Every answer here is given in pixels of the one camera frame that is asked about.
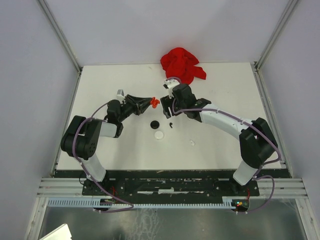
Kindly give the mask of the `orange earbud charging case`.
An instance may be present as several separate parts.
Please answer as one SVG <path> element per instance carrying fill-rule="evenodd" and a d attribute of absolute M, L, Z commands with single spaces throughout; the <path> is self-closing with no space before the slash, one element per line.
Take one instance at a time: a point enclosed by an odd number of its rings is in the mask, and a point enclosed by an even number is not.
<path fill-rule="evenodd" d="M 154 108 L 154 109 L 155 109 L 160 103 L 161 103 L 160 100 L 157 99 L 157 98 L 155 98 L 155 97 L 153 97 L 153 98 L 151 99 L 151 101 L 150 101 L 150 105 L 151 105 L 152 108 Z"/>

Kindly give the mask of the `black earbud charging case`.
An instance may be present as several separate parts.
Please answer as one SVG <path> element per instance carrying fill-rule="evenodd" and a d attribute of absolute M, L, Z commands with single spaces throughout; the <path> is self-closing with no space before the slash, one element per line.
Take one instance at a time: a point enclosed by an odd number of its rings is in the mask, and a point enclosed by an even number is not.
<path fill-rule="evenodd" d="M 150 127 L 151 127 L 152 129 L 158 129 L 158 128 L 160 127 L 160 123 L 159 123 L 157 120 L 153 120 L 153 121 L 151 121 L 151 123 L 150 123 Z"/>

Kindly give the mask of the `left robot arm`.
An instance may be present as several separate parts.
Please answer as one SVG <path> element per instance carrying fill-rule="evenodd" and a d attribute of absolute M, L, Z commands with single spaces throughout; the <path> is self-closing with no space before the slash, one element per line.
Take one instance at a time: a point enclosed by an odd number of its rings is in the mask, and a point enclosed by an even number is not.
<path fill-rule="evenodd" d="M 155 107 L 158 104 L 155 97 L 128 94 L 102 105 L 107 107 L 104 119 L 95 118 L 94 114 L 88 118 L 79 115 L 73 117 L 61 139 L 60 148 L 78 161 L 87 179 L 94 182 L 93 189 L 99 195 L 106 195 L 111 189 L 111 183 L 106 180 L 107 170 L 96 155 L 99 139 L 118 138 L 122 134 L 125 119 L 132 114 L 139 116 L 149 106 Z"/>

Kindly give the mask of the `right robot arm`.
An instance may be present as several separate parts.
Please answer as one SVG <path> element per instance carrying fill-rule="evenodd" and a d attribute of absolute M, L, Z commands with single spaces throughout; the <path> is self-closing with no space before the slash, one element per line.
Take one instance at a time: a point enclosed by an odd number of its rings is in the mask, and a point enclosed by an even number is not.
<path fill-rule="evenodd" d="M 205 98 L 196 98 L 192 89 L 176 79 L 167 80 L 163 87 L 168 95 L 160 99 L 166 118 L 185 114 L 189 119 L 214 126 L 239 141 L 241 163 L 233 173 L 229 189 L 236 196 L 248 189 L 248 182 L 267 164 L 276 153 L 281 158 L 277 141 L 267 121 L 238 117 L 214 105 Z"/>

